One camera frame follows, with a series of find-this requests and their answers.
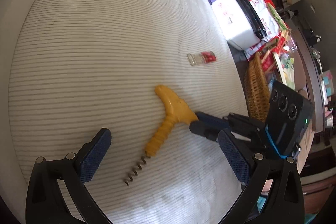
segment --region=silver screw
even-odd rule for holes
[[[44,160],[44,157],[38,157],[35,162],[37,164],[40,164],[41,162],[43,162],[43,160]]]
[[[76,156],[76,154],[71,152],[71,153],[69,153],[69,154],[66,156],[66,158],[67,158],[68,160],[72,160],[75,156]]]
[[[257,159],[257,160],[262,160],[264,158],[264,156],[260,153],[255,153],[254,154],[254,157]]]
[[[292,163],[294,162],[294,160],[293,160],[292,157],[287,157],[286,160],[287,160],[290,164],[292,164]]]

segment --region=corkscrew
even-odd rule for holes
[[[154,136],[146,144],[144,156],[141,157],[141,160],[136,163],[136,166],[132,168],[132,171],[127,174],[127,178],[124,179],[127,186],[134,180],[134,177],[138,176],[138,171],[142,170],[142,167],[147,164],[146,159],[156,155],[176,123],[184,122],[190,125],[192,121],[198,120],[196,114],[188,107],[187,103],[170,88],[165,85],[157,85],[155,93],[165,106],[166,117]]]

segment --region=ribbed yellow grip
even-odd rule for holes
[[[174,125],[179,122],[178,119],[173,115],[166,116],[162,125],[159,127],[154,136],[150,139],[145,147],[145,153],[148,157],[154,157],[161,145],[168,138],[168,135],[171,133]]]

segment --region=wicker basket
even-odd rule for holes
[[[265,122],[269,110],[270,93],[261,67],[259,52],[249,63],[244,84],[250,117]]]

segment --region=white container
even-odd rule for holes
[[[225,39],[238,50],[260,42],[236,0],[216,0],[212,5]]]

